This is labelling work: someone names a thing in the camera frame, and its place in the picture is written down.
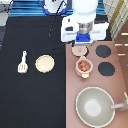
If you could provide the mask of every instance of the black tablecloth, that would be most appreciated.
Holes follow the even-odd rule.
[[[62,18],[57,17],[54,24],[52,47],[62,43]],[[49,16],[9,17],[7,21],[0,51],[0,128],[66,127],[65,47],[55,51],[49,49],[48,32],[52,20]],[[17,66],[24,50],[28,53],[29,69],[26,74],[19,74]],[[55,67],[43,74],[35,68],[35,61],[46,54],[55,59]]]

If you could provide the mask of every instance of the white bowl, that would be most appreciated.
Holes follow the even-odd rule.
[[[99,87],[83,89],[76,99],[76,111],[80,119],[91,127],[105,127],[115,116],[112,97]]]

